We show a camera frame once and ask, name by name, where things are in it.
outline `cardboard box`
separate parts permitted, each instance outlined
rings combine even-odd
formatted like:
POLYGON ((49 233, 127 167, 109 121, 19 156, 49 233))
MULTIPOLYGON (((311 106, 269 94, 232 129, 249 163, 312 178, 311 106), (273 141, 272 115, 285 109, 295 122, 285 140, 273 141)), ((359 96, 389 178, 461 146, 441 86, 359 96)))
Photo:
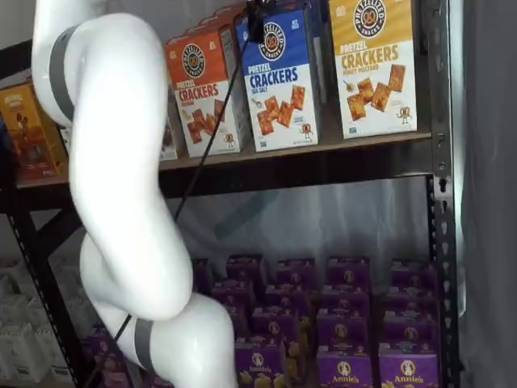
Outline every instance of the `cardboard box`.
POLYGON ((438 388, 438 357, 427 343, 379 344, 382 388, 438 388))
MULTIPOLYGON (((321 102, 308 3, 284 2, 264 18, 265 42, 249 42, 242 66, 257 151, 318 143, 321 102)), ((237 25, 239 47, 247 18, 237 25)))
POLYGON ((286 350, 286 365, 294 383, 302 383, 306 373, 306 353, 301 344, 301 329, 298 313, 281 306, 255 308, 251 317, 253 332, 272 335, 283 340, 286 350))
POLYGON ((20 381, 39 382, 48 372, 49 362, 30 323, 4 326, 0 330, 0 348, 20 381))
POLYGON ((369 289, 370 259, 368 257, 331 256, 326 267, 331 285, 356 285, 369 289))
POLYGON ((372 365, 362 343, 322 345, 317 351, 320 386, 370 388, 372 365))
POLYGON ((410 0, 330 0, 343 136, 415 131, 410 0))
POLYGON ((23 179, 59 175, 66 162, 56 124, 40 106, 30 83, 0 91, 0 112, 18 155, 23 179))
MULTIPOLYGON (((220 18, 219 23, 193 28, 166 45, 170 77, 191 157, 203 155, 222 112, 229 80, 237 65, 237 42, 232 30, 231 20, 220 18)), ((240 152, 249 138, 242 83, 242 74, 238 74, 210 154, 240 152)))
POLYGON ((368 318, 358 310, 320 309, 316 317, 317 341, 332 345, 345 341, 368 344, 368 318))
POLYGON ((255 335, 237 338, 235 368, 239 386, 281 388, 291 386, 285 348, 275 337, 255 335))
POLYGON ((226 260, 226 276, 230 279, 251 280, 257 298, 262 299, 266 289, 266 264, 260 254, 230 255, 226 260))

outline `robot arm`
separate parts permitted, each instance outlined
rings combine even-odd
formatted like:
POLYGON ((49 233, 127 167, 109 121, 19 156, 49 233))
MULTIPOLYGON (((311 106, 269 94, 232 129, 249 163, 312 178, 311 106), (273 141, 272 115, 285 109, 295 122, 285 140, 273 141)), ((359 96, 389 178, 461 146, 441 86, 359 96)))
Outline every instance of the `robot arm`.
POLYGON ((118 343, 131 361, 178 388, 233 388, 231 320, 217 302, 191 293, 190 258, 158 186, 163 47, 138 18, 102 16, 105 5, 38 0, 32 53, 43 108, 73 126, 69 181, 87 232, 86 294, 111 335, 133 316, 118 343))

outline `shelving unit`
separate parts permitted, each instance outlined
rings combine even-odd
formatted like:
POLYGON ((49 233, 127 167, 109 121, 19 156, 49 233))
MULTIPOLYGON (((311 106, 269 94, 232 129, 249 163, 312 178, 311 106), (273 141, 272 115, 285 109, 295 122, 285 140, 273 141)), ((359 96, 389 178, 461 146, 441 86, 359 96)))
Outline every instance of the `shelving unit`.
MULTIPOLYGON (((293 188, 372 179, 425 176, 430 258, 439 270, 442 387, 460 386, 458 309, 456 295, 456 236, 454 217, 451 82, 449 66, 448 0, 428 2, 427 60, 424 82, 417 85, 418 114, 423 123, 416 133, 358 138, 344 141, 338 114, 330 106, 325 114, 321 144, 293 150, 254 152, 208 158, 192 195, 293 188)), ((30 42, 0 55, 0 79, 30 65, 30 42), (5 68, 3 58, 11 65, 5 68)), ((160 186, 167 198, 179 197, 199 163, 196 158, 165 162, 160 186)), ((86 363, 65 304, 48 265, 49 255, 80 225, 69 193, 66 174, 41 181, 18 181, 2 149, 0 158, 0 211, 8 216, 23 259, 44 302, 53 330, 77 386, 87 379, 86 363), (61 211, 36 230, 30 212, 61 211)))

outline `annie's logo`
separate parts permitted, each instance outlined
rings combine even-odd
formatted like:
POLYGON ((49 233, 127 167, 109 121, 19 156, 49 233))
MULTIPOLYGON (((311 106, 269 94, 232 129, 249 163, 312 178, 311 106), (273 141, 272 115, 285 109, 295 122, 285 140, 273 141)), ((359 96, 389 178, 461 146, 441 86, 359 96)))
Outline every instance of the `annie's logo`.
POLYGON ((411 360, 404 360, 401 363, 401 372, 404 376, 395 376, 395 382, 417 382, 423 383, 423 378, 415 376, 417 373, 417 367, 411 360))
POLYGON ((284 31, 276 23, 264 24, 264 43, 259 45, 260 53, 268 61, 276 61, 285 50, 284 31))
POLYGON ((354 11, 355 30, 365 38, 373 38, 386 24, 386 8, 382 0, 361 0, 354 11))
POLYGON ((183 67, 185 71, 193 77, 198 78, 204 72, 204 54, 196 44, 187 44, 183 50, 183 67))
POLYGON ((332 377, 332 382, 353 382, 359 384, 359 379, 356 376, 351 376, 352 367, 347 362, 340 362, 336 369, 340 376, 332 377))

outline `product packaging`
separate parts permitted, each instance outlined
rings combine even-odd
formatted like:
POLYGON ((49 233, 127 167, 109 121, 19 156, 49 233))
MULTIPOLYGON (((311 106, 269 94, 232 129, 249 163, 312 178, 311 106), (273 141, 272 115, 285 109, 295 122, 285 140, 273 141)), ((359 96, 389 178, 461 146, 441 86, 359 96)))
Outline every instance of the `product packaging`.
MULTIPOLYGON (((318 143, 321 101, 310 6, 282 2, 264 18, 264 43, 248 42, 242 54, 257 151, 318 143)), ((237 25, 241 50, 248 20, 237 25)))
POLYGON ((251 317, 251 326, 256 334, 273 335, 283 340, 289 377, 293 383, 302 383, 307 355, 301 346, 300 320, 296 310, 281 306, 257 307, 251 317))
POLYGON ((330 0, 343 136, 417 129, 411 0, 330 0))
POLYGON ((428 343, 380 343, 382 388, 438 388, 436 349, 428 343))
POLYGON ((0 90, 0 113, 18 155, 23 179, 59 175, 66 162, 56 124, 41 108, 34 87, 24 83, 0 90))
POLYGON ((362 343, 322 345, 317 351, 320 386, 373 388, 368 346, 362 343))
MULTIPOLYGON (((233 21, 192 28, 166 45, 170 78, 191 157, 201 156, 222 112, 237 65, 233 21)), ((250 136, 242 74, 237 75, 210 154, 240 152, 250 136)))
POLYGON ((290 388, 285 348, 274 336, 255 335, 237 338, 235 368, 239 386, 290 388))

